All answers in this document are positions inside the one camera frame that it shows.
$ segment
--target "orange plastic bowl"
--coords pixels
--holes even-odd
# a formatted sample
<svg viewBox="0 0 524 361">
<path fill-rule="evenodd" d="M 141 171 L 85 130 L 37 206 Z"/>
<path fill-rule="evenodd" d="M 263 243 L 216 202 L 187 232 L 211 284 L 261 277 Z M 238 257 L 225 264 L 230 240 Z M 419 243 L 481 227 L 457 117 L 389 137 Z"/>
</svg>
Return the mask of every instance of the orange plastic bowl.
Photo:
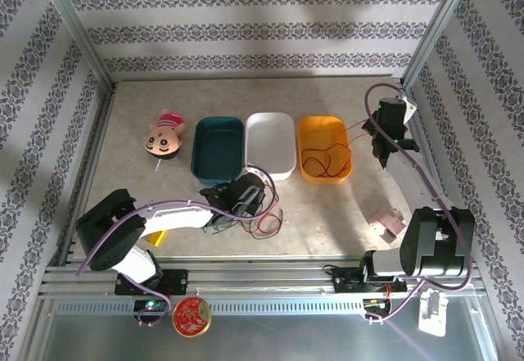
<svg viewBox="0 0 524 361">
<path fill-rule="evenodd" d="M 351 174 L 353 163 L 351 162 L 351 151 L 342 146 L 334 146 L 329 151 L 309 151 L 308 149 L 325 149 L 331 147 L 336 142 L 343 146 L 348 146 L 349 142 L 346 133 L 346 124 L 340 118 L 331 115 L 312 115 L 300 120 L 298 124 L 298 152 L 300 158 L 300 171 L 302 177 L 308 183 L 333 185 L 341 183 Z M 324 167 L 328 167 L 328 172 L 335 177 L 322 177 Z"/>
</svg>

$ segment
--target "doll face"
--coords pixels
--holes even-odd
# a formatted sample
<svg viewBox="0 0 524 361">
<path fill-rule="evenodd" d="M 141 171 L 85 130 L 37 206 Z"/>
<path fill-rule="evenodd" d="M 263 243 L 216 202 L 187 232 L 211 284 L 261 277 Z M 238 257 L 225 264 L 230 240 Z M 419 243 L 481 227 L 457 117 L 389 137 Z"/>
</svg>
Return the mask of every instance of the doll face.
<svg viewBox="0 0 524 361">
<path fill-rule="evenodd" d="M 180 140 L 176 132 L 167 126 L 154 128 L 144 142 L 146 151 L 154 155 L 164 156 L 180 148 Z"/>
</svg>

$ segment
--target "aluminum frame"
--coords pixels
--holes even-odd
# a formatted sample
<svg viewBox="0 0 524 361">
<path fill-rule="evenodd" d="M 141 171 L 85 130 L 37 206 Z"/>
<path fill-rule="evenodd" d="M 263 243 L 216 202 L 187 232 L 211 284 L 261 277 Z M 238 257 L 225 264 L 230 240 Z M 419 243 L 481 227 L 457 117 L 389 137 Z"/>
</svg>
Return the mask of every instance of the aluminum frame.
<svg viewBox="0 0 524 361">
<path fill-rule="evenodd" d="M 187 269 L 189 274 L 185 296 L 204 297 L 213 305 L 215 313 L 221 315 L 360 314 L 363 299 L 385 297 L 382 292 L 335 294 L 331 278 L 323 272 L 323 266 L 335 264 L 356 267 L 359 264 L 358 259 L 222 263 L 165 259 L 160 264 L 163 268 Z M 76 277 L 78 267 L 79 264 L 67 264 L 65 267 L 47 268 L 29 324 L 31 329 L 25 336 L 20 352 L 21 359 L 33 361 L 43 357 L 50 339 L 53 319 L 57 314 L 126 315 L 133 310 L 135 300 L 150 298 L 147 295 L 117 296 L 114 293 L 116 272 L 88 271 L 82 277 Z M 458 285 L 463 278 L 439 280 L 449 285 Z M 416 286 L 416 281 L 411 280 L 407 284 L 410 291 Z M 185 296 L 171 296 L 170 299 L 176 304 Z M 393 299 L 404 297 L 405 293 L 392 294 Z M 448 293 L 448 297 L 468 299 L 468 312 L 482 353 L 486 359 L 494 359 L 494 355 L 501 359 L 496 346 L 497 336 L 486 328 L 490 326 L 492 318 L 488 310 L 486 289 L 476 265 L 472 284 L 468 289 Z M 271 309 L 254 310 L 261 305 L 270 305 Z"/>
<path fill-rule="evenodd" d="M 107 93 L 112 93 L 114 83 L 109 75 L 109 70 L 98 55 L 95 45 L 76 13 L 71 0 L 52 0 L 52 2 L 88 60 L 88 64 L 97 76 L 99 84 L 103 86 Z"/>
<path fill-rule="evenodd" d="M 426 32 L 422 36 L 422 39 L 411 58 L 408 68 L 402 76 L 402 85 L 406 91 L 411 88 L 414 81 L 417 79 L 420 70 L 424 66 L 431 51 L 433 51 L 436 41 L 447 26 L 459 1 L 460 0 L 442 0 L 438 6 L 435 15 L 431 18 Z"/>
<path fill-rule="evenodd" d="M 73 201 L 74 207 L 68 221 L 68 226 L 65 229 L 64 241 L 59 250 L 57 265 L 63 266 L 67 263 L 73 240 L 75 239 L 75 224 L 76 221 L 84 214 L 85 206 L 88 202 L 89 189 L 93 183 L 95 169 L 97 167 L 98 158 L 102 150 L 104 137 L 106 136 L 107 125 L 111 117 L 111 110 L 115 102 L 118 84 L 111 93 L 107 93 L 103 100 L 98 104 L 98 111 L 101 112 L 101 122 L 94 124 L 88 138 L 88 145 L 92 145 L 92 149 L 87 149 L 82 158 L 82 163 L 86 163 L 84 174 L 79 174 L 76 181 L 75 189 L 79 188 L 79 196 L 76 201 Z"/>
</svg>

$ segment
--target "plastic container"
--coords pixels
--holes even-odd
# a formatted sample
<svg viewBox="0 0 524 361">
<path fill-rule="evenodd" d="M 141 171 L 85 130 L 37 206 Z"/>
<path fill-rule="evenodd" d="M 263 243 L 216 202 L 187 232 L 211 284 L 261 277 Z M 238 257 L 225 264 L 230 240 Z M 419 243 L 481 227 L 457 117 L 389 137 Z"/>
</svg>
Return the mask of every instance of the plastic container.
<svg viewBox="0 0 524 361">
<path fill-rule="evenodd" d="M 285 113 L 255 113 L 246 122 L 246 164 L 265 169 L 278 181 L 296 167 L 295 123 Z"/>
<path fill-rule="evenodd" d="M 242 171 L 244 124 L 233 117 L 209 117 L 195 128 L 191 171 L 204 185 L 235 179 Z"/>
<path fill-rule="evenodd" d="M 329 151 L 304 151 L 307 148 L 322 150 L 336 142 L 344 146 L 349 144 L 346 125 L 341 119 L 331 115 L 314 115 L 300 120 L 298 124 L 300 171 L 308 183 L 324 185 L 341 183 L 351 174 L 353 169 L 351 154 L 344 147 L 336 146 Z M 348 161 L 349 164 L 336 177 L 319 177 L 324 172 L 324 168 L 316 160 L 305 162 L 310 157 L 320 160 L 325 167 L 329 164 L 329 173 L 332 175 L 339 173 Z"/>
</svg>

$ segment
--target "round lid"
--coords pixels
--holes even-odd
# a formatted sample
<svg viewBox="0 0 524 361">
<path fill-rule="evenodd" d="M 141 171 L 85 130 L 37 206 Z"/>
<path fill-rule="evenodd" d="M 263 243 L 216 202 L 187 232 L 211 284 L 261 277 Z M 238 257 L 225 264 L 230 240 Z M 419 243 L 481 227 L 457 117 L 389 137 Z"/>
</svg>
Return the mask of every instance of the round lid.
<svg viewBox="0 0 524 361">
<path fill-rule="evenodd" d="M 211 308 L 200 297 L 189 297 L 180 301 L 173 312 L 173 326 L 186 337 L 199 336 L 211 324 Z"/>
</svg>

